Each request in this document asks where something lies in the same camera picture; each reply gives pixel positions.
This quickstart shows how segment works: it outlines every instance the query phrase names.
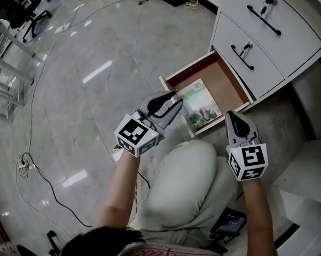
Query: shirt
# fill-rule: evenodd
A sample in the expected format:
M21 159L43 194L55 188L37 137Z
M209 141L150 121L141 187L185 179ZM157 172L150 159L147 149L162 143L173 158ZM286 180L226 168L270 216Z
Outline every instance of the shirt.
M120 256L220 256L216 252L192 247L147 242L133 244Z

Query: fiducial marker cube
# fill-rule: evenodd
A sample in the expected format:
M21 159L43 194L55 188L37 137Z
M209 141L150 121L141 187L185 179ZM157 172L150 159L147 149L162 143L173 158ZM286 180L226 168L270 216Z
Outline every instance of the fiducial marker cube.
M128 114L114 134L118 144L135 157L157 145L159 139L159 133Z
M237 181L260 178L268 166L266 144L231 148L228 163Z

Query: white cabinet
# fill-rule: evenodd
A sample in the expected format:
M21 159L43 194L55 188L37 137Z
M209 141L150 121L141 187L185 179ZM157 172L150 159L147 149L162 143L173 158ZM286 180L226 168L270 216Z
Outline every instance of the white cabinet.
M276 6L266 10L262 18L281 35L254 14L261 13L265 0L223 0L221 10L247 31L288 77L321 49L321 40L286 1L277 2Z
M259 19L256 15L264 2L222 0L209 46L212 51L171 76L160 77L166 90L181 90L201 78L220 108L222 115L198 130L182 109L191 137L224 121L228 110L256 105L321 56L321 14L314 1L277 0Z
M252 47L239 57L247 43L251 43ZM284 80L258 45L224 14L218 20L213 46L233 66L256 98Z

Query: white cable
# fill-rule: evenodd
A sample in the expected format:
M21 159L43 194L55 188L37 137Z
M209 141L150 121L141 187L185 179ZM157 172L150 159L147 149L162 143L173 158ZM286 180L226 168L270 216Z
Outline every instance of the white cable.
M93 14L95 14L96 12L98 12L98 11L100 11L100 10L103 10L104 8L106 8L106 7L110 6L110 5L113 5L113 4L115 4L115 3L122 2L122 1L125 1L125 0L117 0L117 1L115 1L115 2L113 2L113 3L110 3L110 4L108 4L108 5L105 5L105 6L101 7L101 8L99 8L98 10L95 10L92 14L90 14L90 15L89 15L87 18L85 18L84 20L82 20L82 21L80 21L80 22L78 22L78 23L74 23L73 25L70 25L69 27L76 26L76 25L78 25L79 23L83 23L84 21L86 21L88 18L90 18L90 17L91 17Z
M51 53L52 53L52 51L53 51L56 43L57 43L57 41L54 43L54 45L53 45L53 47L52 47L52 50L51 50L51 52L49 53L49 56L51 55ZM44 70L45 64L46 64L46 62L44 63L44 66L43 66L43 68L42 68L42 71L41 71L41 73L40 73L40 75L39 75L39 77L38 77L38 80L36 81L36 85L35 85L35 87L34 87L34 89L33 89L33 95L32 95L32 100L31 100L31 129L32 129L32 118L33 118L33 117L32 117L32 104L33 104L33 99L34 99L34 93L35 93L35 91L36 91L38 82L39 82L39 80L40 80L40 78L41 78L41 76L42 76L42 74L43 74L43 70ZM31 147L31 140L32 140L32 133L30 133L30 146L29 146L29 151L30 151L30 147ZM30 205L30 204L25 200L24 196L22 195L22 192L21 192L21 189L20 189L20 187L19 187L19 184L18 184L18 166L19 166L19 163L20 163L20 157L18 158L18 161L17 161L17 163L16 163L16 165L15 165L15 180L16 180L16 182L17 182L17 186L18 186L19 193L20 193L20 195L21 195L22 200L24 200L24 202L25 202L31 209L33 209L33 210L34 210L36 213L38 213L41 217L47 219L47 221L50 222L51 224L53 224L56 228L58 228L58 229L60 229L61 231L63 231L63 232L70 238L70 240L72 240L71 236L70 236L64 229L62 229L61 227L58 227L57 225L55 225L49 218L47 218L46 216L44 216L44 215L42 215L41 213L39 213L39 211L38 211L36 208L34 208L32 205Z
M71 236L64 230L62 229L61 227L58 227L57 225L55 225L49 218L47 218L46 216L42 215L36 208L34 208L32 205L30 205L26 200L25 198L23 197L22 195L22 192L21 192L21 189L19 187L19 184L18 184L18 164L19 164L19 160L15 166L15 180L17 182L17 186L18 186L18 189L19 189L19 192L20 192L20 195L21 195L21 198L22 200L24 200L24 202L31 208L33 209L36 213L38 213L41 217L47 219L47 221L49 221L51 224L53 224L56 228L60 229L61 231L63 231L69 238L70 240L72 240Z

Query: open drawer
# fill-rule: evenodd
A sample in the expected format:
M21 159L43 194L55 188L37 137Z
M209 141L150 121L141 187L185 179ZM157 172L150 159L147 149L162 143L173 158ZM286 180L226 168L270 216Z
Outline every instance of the open drawer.
M227 111L240 111L253 102L238 75L215 50L173 75L167 78L159 78L166 90L176 91L180 91L198 79L202 79L219 107L222 115L198 130L191 123L185 108L181 110L181 117L192 138L224 121ZM172 102L174 103L176 100L178 100L178 97L174 96Z

